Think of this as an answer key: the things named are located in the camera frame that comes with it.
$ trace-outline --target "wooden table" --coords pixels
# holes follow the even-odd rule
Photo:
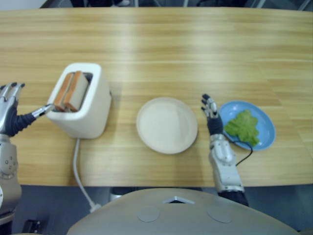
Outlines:
[[[1,12],[1,83],[26,83],[24,113],[46,103],[68,64],[103,67],[113,101],[104,134],[82,141],[88,186],[214,186],[202,93],[218,105],[252,102],[275,124],[274,145],[238,166],[245,186],[313,183],[312,20],[311,12],[249,8]],[[182,100],[197,116],[198,137],[183,153],[156,153],[136,132],[140,107],[159,96]],[[21,184],[75,184],[75,140],[47,118],[12,142]],[[233,149],[238,161],[248,153]]]

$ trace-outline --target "green vegetable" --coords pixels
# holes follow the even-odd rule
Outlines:
[[[256,124],[258,124],[258,119],[251,116],[250,110],[244,110],[237,114],[235,119],[228,122],[224,130],[232,136],[238,136],[240,141],[255,146],[259,142],[257,138],[259,131],[255,128]]]

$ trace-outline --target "plate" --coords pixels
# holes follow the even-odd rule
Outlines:
[[[154,151],[175,154],[189,148],[198,133],[195,114],[183,102],[159,97],[145,103],[137,116],[137,132]]]
[[[220,108],[220,115],[223,121],[223,125],[224,126],[227,125],[229,121],[236,118],[238,113],[244,110],[250,110],[251,115],[258,119],[256,129],[259,131],[258,139],[260,140],[260,142],[253,147],[253,150],[264,150],[269,148],[274,143],[276,138],[275,126],[273,122],[270,120],[269,116],[254,104],[245,101],[231,101],[224,104]],[[239,140],[237,136],[231,136],[226,131],[224,131],[224,134],[231,141]],[[234,144],[244,149],[250,149],[244,143],[234,143]]]

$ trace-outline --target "robotic hand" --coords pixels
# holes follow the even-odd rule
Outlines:
[[[24,86],[24,83],[14,82],[0,87],[0,226],[12,221],[22,192],[17,179],[16,146],[11,144],[10,137],[54,108],[49,104],[32,113],[17,115],[19,96]]]
[[[223,122],[215,101],[207,94],[202,96],[201,107],[207,118],[210,133],[209,159],[213,167],[215,187],[219,196],[248,206],[243,183],[236,168],[236,155],[223,135]]]

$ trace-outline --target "robot finger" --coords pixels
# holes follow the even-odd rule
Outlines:
[[[202,98],[205,99],[205,100],[208,100],[210,98],[210,96],[208,94],[203,94]]]
[[[39,117],[41,117],[42,115],[45,115],[46,113],[50,112],[51,110],[53,110],[55,107],[54,107],[54,104],[47,104],[37,110],[35,110],[34,112],[32,112],[32,116],[37,119]]]
[[[217,104],[215,103],[214,99],[209,98],[208,100],[208,110],[210,113],[210,117],[216,118],[218,116],[218,111],[217,111]]]
[[[202,104],[204,104],[204,105],[206,106],[206,108],[208,108],[208,106],[207,106],[207,102],[206,102],[206,100],[205,100],[205,99],[202,99],[202,100],[201,100],[201,102],[202,102]]]
[[[8,99],[15,99],[17,102],[19,101],[20,94],[22,91],[22,88],[25,86],[25,83],[19,83],[15,87],[12,88],[12,91],[10,92],[10,95]]]
[[[201,107],[201,110],[204,112],[204,114],[206,115],[206,118],[210,117],[210,114],[208,112],[208,110],[205,107]]]
[[[13,87],[17,85],[16,82],[11,82],[10,84],[6,85],[0,93],[0,101],[6,102],[8,99],[8,96],[10,94],[10,91],[12,90]]]

